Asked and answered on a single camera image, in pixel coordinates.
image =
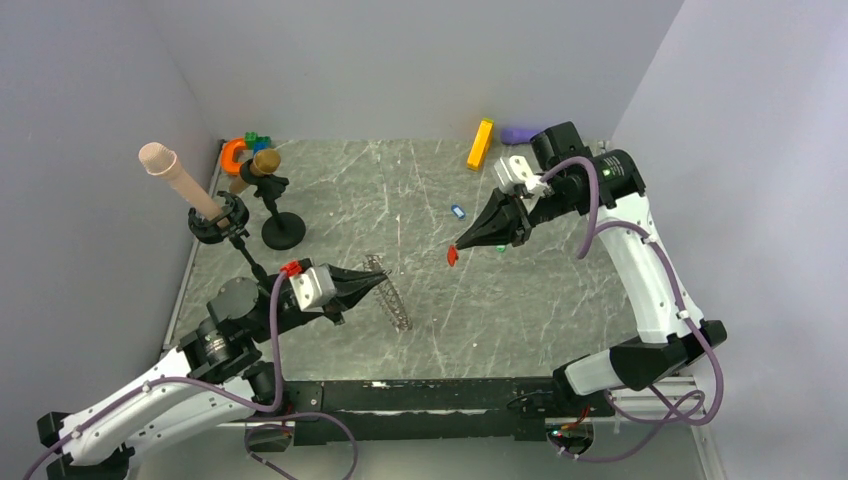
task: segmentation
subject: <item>purple object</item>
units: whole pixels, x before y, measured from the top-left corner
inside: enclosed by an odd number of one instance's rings
[[[541,130],[534,130],[530,128],[503,128],[501,129],[501,143],[504,145],[530,143],[530,139],[539,132],[541,132]]]

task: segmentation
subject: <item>yellow block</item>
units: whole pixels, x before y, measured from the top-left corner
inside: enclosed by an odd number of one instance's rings
[[[483,167],[483,160],[486,159],[486,153],[489,151],[489,145],[492,143],[492,131],[495,124],[491,119],[484,118],[480,122],[480,128],[477,129],[477,136],[474,137],[474,145],[471,146],[471,153],[468,154],[468,168],[479,172]]]

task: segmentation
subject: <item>orange toy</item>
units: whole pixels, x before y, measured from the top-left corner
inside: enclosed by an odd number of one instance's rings
[[[221,149],[221,170],[232,176],[237,176],[241,163],[236,160],[242,150],[247,148],[244,138],[234,138],[224,144]]]
[[[483,167],[483,160],[486,159],[486,153],[492,143],[494,127],[495,124],[492,120],[484,118],[477,129],[477,137],[474,138],[474,144],[471,146],[471,153],[468,154],[467,162],[468,168],[475,172],[480,171],[480,168]]]

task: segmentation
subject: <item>red object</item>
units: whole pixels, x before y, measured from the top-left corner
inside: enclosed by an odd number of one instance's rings
[[[459,260],[459,252],[456,250],[456,245],[451,245],[448,248],[448,265],[451,267],[456,265],[457,260]]]
[[[289,262],[289,263],[283,265],[282,267],[280,267],[280,271],[285,272],[286,277],[291,278],[291,277],[297,275],[298,273],[302,272],[303,267],[301,267],[300,263],[297,260],[295,260],[294,262]]]

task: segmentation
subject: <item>marble surface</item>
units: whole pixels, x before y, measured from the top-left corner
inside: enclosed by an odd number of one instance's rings
[[[458,378],[550,375],[574,358],[635,335],[629,301],[603,244],[574,256],[585,219],[575,214],[533,230],[531,240],[503,253],[494,247],[460,252],[448,246],[467,229],[494,188],[493,159],[526,155],[527,146],[493,144],[485,171],[465,167],[470,142],[439,140],[292,141],[277,147],[278,173],[291,181],[278,201],[308,232],[293,250],[265,247],[268,218],[252,188],[247,239],[269,271],[291,260],[361,268],[382,256],[406,306],[412,329],[397,332],[372,293],[335,327],[319,319],[281,336],[283,371],[292,380]],[[229,177],[222,173],[218,188]],[[450,210],[468,214],[458,220]],[[192,265],[174,334],[205,317],[205,303],[235,276],[250,276],[229,245],[201,245]],[[270,355],[270,343],[260,345]]]

